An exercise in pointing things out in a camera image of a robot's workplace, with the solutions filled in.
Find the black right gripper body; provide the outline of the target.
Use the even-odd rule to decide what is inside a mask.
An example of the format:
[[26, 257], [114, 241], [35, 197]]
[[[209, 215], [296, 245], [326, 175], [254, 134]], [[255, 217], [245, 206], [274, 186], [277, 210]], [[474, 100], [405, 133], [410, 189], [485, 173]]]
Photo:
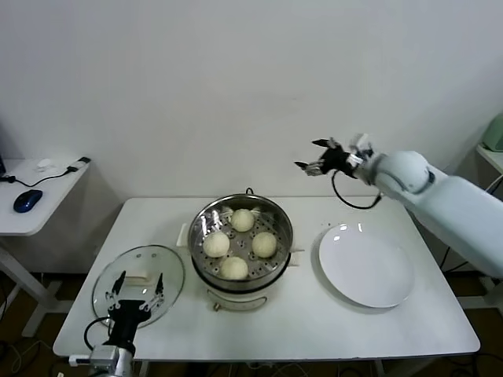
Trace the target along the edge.
[[337, 170], [346, 175], [353, 175], [356, 168], [348, 162], [349, 156], [350, 153], [342, 148], [327, 148], [321, 155], [321, 172], [327, 174]]

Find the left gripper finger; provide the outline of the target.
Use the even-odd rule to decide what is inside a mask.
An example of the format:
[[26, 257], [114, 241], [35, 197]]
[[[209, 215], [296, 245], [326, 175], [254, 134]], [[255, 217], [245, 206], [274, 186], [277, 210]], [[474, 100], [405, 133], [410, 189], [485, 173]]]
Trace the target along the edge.
[[105, 301], [107, 302], [108, 310], [114, 309], [118, 304], [118, 296], [122, 289], [125, 277], [126, 277], [126, 271], [123, 270], [119, 275], [119, 277], [113, 283], [111, 291], [105, 292]]
[[161, 273], [155, 287], [153, 296], [146, 301], [141, 309], [143, 311], [156, 311], [164, 303], [163, 274]]

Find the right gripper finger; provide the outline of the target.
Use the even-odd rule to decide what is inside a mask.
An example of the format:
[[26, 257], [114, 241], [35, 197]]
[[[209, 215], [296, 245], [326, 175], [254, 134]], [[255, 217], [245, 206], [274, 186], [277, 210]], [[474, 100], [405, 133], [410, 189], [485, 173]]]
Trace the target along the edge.
[[342, 146], [340, 143], [338, 143], [333, 137], [330, 137], [329, 139], [321, 138], [317, 139], [311, 142], [314, 145], [317, 145], [322, 148], [327, 148], [327, 149], [335, 149], [335, 150], [340, 150], [342, 149]]
[[326, 175], [326, 172], [324, 171], [325, 161], [323, 159], [319, 159], [311, 163], [295, 161], [294, 164], [298, 168], [300, 168], [307, 176], [316, 177]]

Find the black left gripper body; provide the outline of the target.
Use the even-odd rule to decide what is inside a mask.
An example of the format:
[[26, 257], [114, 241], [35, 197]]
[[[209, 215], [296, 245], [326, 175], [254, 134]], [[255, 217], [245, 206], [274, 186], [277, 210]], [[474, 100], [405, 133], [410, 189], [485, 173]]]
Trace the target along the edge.
[[113, 326], [107, 344], [111, 346], [133, 346], [139, 324], [152, 316], [151, 309], [143, 300], [119, 300], [109, 307]]

